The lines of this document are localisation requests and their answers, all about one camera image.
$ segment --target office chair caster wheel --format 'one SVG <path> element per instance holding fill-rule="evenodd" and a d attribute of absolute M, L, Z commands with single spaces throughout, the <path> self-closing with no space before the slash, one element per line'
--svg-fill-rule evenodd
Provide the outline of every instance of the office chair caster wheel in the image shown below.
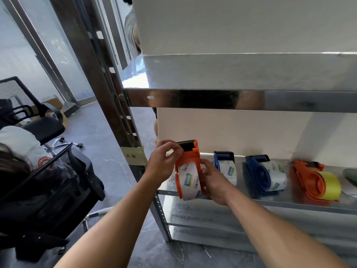
<path fill-rule="evenodd" d="M 63 255 L 63 254 L 65 253 L 65 251 L 66 251 L 66 247 L 65 247 L 65 246 L 64 246 L 64 247 L 61 247 L 61 248 L 58 250 L 57 255 Z"/>

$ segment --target hand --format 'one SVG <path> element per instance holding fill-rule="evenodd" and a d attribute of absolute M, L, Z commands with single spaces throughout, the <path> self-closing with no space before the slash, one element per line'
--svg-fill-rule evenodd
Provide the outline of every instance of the hand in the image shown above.
<path fill-rule="evenodd" d="M 166 152 L 170 149 L 173 149 L 173 153 L 166 156 Z M 160 140 L 150 155 L 145 174 L 159 187 L 161 183 L 171 176 L 173 167 L 183 151 L 181 146 L 176 144 L 175 141 Z"/>
<path fill-rule="evenodd" d="M 229 194 L 237 188 L 210 161 L 201 159 L 200 162 L 206 167 L 202 169 L 199 178 L 206 185 L 208 196 L 217 204 L 227 206 Z"/>

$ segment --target left hand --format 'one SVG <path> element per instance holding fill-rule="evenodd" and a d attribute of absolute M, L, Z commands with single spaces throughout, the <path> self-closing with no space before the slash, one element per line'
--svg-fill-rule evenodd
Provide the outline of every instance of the left hand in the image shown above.
<path fill-rule="evenodd" d="M 166 156 L 166 152 L 170 149 L 173 149 L 173 153 Z M 183 151 L 181 146 L 173 140 L 160 140 L 150 155 L 145 175 L 159 187 L 161 183 L 171 176 L 173 167 Z"/>

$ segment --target forearm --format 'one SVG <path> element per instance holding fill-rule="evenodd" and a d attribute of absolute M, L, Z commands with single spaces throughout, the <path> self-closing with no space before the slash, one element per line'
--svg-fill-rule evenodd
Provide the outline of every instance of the forearm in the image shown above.
<path fill-rule="evenodd" d="M 238 190 L 232 190 L 227 204 L 267 267 L 348 267 L 327 247 Z"/>
<path fill-rule="evenodd" d="M 148 174 L 61 258 L 56 268 L 126 267 L 157 185 Z"/>

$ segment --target office chair armrest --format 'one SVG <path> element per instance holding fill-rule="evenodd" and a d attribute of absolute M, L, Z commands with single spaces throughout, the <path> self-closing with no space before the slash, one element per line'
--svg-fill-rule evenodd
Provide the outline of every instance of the office chair armrest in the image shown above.
<path fill-rule="evenodd" d="M 49 104 L 49 103 L 42 103 L 42 105 L 44 105 L 45 107 L 47 107 L 49 110 L 53 111 L 58 120 L 60 121 L 60 123 L 63 123 L 63 116 L 60 110 L 58 110 L 56 107 L 54 107 L 53 105 Z"/>

